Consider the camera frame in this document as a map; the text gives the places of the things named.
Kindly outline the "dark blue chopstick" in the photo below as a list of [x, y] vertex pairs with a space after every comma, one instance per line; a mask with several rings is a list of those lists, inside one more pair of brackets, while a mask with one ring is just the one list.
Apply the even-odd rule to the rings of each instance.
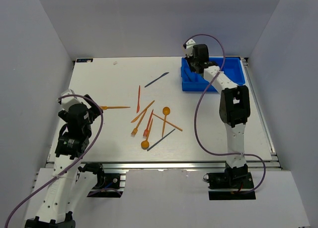
[[155, 146], [157, 146], [161, 141], [163, 141], [167, 136], [169, 136], [171, 133], [173, 133], [176, 129], [171, 130], [170, 132], [168, 132], [166, 135], [164, 135], [161, 139], [159, 139], [157, 142], [155, 142], [152, 146], [150, 146], [149, 148], [147, 148], [147, 151], [150, 151], [151, 149], [153, 149]]

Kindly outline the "yellow fork near left arm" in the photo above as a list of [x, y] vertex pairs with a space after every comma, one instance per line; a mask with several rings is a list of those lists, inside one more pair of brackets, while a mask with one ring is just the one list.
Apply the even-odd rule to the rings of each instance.
[[107, 109], [125, 109], [125, 108], [130, 108], [130, 106], [100, 106], [99, 107], [102, 110], [107, 110]]

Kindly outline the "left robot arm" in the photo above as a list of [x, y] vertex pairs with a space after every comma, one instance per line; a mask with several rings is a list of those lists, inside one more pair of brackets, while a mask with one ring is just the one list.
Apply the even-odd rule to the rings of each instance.
[[52, 179], [42, 205], [34, 218], [25, 222], [26, 228], [74, 228], [76, 205], [90, 189], [101, 187], [105, 175], [97, 163], [83, 167], [80, 162], [93, 145], [91, 125], [103, 112], [89, 95], [76, 95], [72, 90], [59, 99], [62, 110], [58, 116], [65, 122], [59, 131], [55, 149]]

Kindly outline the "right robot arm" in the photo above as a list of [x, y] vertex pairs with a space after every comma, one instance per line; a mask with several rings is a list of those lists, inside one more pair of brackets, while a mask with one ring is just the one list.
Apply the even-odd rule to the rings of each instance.
[[192, 72], [212, 82], [212, 87], [221, 96], [219, 115], [226, 127], [228, 154], [226, 165], [241, 168], [246, 164], [244, 157], [244, 130], [250, 116], [249, 89], [229, 79], [218, 64], [210, 61], [208, 47], [188, 40], [185, 45], [185, 59]]

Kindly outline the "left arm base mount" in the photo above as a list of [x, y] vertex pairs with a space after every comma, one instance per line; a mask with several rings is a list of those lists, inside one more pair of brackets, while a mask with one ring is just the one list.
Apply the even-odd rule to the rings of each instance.
[[123, 191], [120, 189], [120, 173], [105, 173], [102, 164], [86, 163], [78, 167], [79, 175], [92, 173], [97, 183], [88, 193], [87, 197], [97, 198], [120, 198]]

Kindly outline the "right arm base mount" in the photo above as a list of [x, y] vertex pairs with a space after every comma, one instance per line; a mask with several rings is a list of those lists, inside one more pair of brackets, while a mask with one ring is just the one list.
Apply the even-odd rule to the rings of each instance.
[[212, 172], [203, 176], [209, 184], [209, 200], [255, 200], [254, 183], [248, 166], [231, 168], [226, 165], [224, 172]]

